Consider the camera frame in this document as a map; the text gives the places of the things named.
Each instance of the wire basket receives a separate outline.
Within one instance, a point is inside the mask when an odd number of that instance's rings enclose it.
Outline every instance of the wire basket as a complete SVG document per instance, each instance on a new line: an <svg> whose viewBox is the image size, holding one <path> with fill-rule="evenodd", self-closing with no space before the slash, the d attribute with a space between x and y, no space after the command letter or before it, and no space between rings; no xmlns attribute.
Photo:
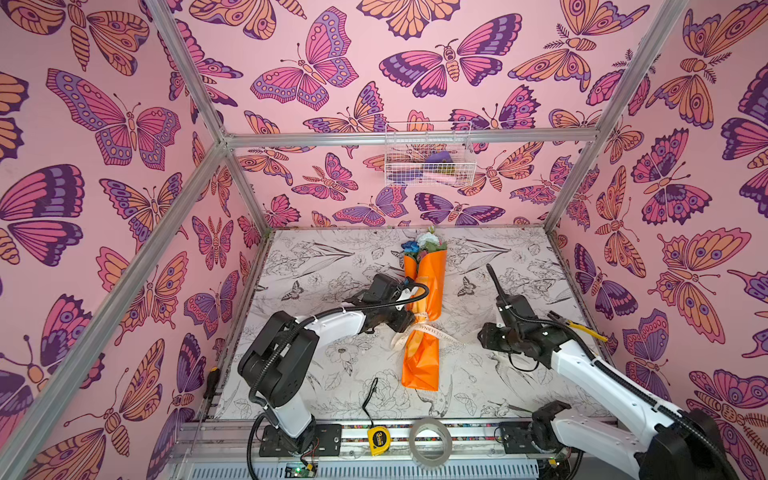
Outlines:
<svg viewBox="0 0 768 480"><path fill-rule="evenodd" d="M385 134L385 185L466 187L475 178L472 131L423 131L423 122L390 122Z"/></svg>

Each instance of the yellow tape measure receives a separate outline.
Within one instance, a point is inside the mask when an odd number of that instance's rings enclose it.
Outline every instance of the yellow tape measure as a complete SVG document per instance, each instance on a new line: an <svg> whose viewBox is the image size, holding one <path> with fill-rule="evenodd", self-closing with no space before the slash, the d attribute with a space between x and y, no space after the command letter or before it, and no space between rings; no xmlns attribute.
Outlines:
<svg viewBox="0 0 768 480"><path fill-rule="evenodd" d="M377 456L387 451L392 437L386 427L373 427L368 430L368 443L371 445L371 455Z"/></svg>

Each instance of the table surface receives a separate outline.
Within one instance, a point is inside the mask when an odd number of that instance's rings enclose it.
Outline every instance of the table surface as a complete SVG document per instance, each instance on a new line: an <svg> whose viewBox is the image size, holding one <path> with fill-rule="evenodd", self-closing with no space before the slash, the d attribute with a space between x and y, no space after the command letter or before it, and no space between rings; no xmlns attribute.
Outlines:
<svg viewBox="0 0 768 480"><path fill-rule="evenodd" d="M259 287L247 314L233 366L266 320L276 311L310 315L338 306L366 288L377 273L402 275L400 245L424 230L279 230L275 233ZM315 352L300 393L318 419L364 419L360 406L371 381L378 389L368 406L376 419L480 418L530 416L555 399L589 416L610 416L567 379L539 366L513 369L506 356L480 347L477 333L496 321L490 263L507 293L526 296L544 316L554 310L586 324L563 269L541 228L450 228L436 232L449 242L442 316L430 324L458 342L440 342L438 392L407 389L400 383L402 350L391 350L387 326L372 335L340 339ZM582 335L593 345L590 336ZM519 368L534 362L513 355ZM260 407L247 398L248 387L232 369L224 384L217 419L252 419Z"/></svg>

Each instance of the flower bouquet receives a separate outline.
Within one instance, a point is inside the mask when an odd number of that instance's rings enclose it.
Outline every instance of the flower bouquet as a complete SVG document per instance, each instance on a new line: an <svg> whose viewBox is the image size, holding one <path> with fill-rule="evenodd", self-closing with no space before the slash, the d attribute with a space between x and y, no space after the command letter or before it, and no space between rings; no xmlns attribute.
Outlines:
<svg viewBox="0 0 768 480"><path fill-rule="evenodd" d="M406 276L429 288L429 295L411 305L416 322L437 320L442 313L442 290L445 284L445 258L448 244L435 235L435 229L405 242L403 263ZM436 392L439 386L439 340L423 331L414 330L406 343L402 364L402 385L412 389Z"/></svg>

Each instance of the orange wrapping paper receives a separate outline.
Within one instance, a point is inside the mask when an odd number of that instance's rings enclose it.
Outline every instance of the orange wrapping paper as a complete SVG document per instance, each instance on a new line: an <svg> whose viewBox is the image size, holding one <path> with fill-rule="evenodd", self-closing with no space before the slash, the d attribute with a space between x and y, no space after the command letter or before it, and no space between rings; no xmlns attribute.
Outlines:
<svg viewBox="0 0 768 480"><path fill-rule="evenodd" d="M405 257L406 276L429 287L426 299L412 304L414 313L426 312L429 321L440 318L442 313L442 290L445 284L445 258L448 252L442 250L427 253L419 262ZM406 343L406 353L402 361L402 385L410 389L437 392L440 383L440 341L428 333L415 331Z"/></svg>

